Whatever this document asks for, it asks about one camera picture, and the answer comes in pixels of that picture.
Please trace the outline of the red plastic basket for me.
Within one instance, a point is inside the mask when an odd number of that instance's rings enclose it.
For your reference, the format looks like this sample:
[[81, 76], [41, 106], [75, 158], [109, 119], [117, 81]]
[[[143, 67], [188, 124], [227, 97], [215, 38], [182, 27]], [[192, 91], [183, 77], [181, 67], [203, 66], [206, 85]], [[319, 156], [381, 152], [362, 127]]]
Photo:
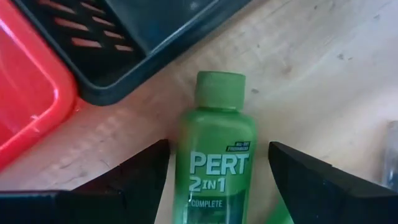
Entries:
[[0, 0], [0, 171], [73, 113], [68, 68], [11, 0]]

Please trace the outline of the black plastic basket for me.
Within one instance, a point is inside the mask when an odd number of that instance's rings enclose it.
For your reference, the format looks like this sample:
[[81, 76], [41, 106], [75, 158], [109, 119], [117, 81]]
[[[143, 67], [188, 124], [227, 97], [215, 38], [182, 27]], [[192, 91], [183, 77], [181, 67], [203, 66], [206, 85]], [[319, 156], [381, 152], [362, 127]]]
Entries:
[[251, 0], [11, 0], [70, 69], [80, 97], [119, 102]]

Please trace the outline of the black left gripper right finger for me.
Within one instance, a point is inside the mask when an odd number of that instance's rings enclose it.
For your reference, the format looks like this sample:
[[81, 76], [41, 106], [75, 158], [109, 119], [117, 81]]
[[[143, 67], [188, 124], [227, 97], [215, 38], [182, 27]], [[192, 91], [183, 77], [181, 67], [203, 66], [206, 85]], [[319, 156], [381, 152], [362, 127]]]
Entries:
[[277, 141], [269, 164], [294, 224], [398, 224], [398, 192]]

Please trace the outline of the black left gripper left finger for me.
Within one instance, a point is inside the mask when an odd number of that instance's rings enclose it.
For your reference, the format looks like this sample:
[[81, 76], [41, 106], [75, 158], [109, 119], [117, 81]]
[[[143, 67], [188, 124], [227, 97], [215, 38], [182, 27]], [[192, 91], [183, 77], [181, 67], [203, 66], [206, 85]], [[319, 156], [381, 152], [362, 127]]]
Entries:
[[73, 190], [0, 191], [0, 224], [154, 224], [169, 158], [161, 139]]

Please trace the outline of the green shampoo bottle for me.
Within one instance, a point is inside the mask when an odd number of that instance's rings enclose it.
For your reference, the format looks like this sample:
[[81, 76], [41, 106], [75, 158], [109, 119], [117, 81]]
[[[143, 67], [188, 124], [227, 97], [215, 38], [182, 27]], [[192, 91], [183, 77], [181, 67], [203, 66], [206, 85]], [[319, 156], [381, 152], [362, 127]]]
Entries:
[[246, 224], [257, 144], [243, 114], [246, 77], [201, 71], [180, 120], [172, 224]]

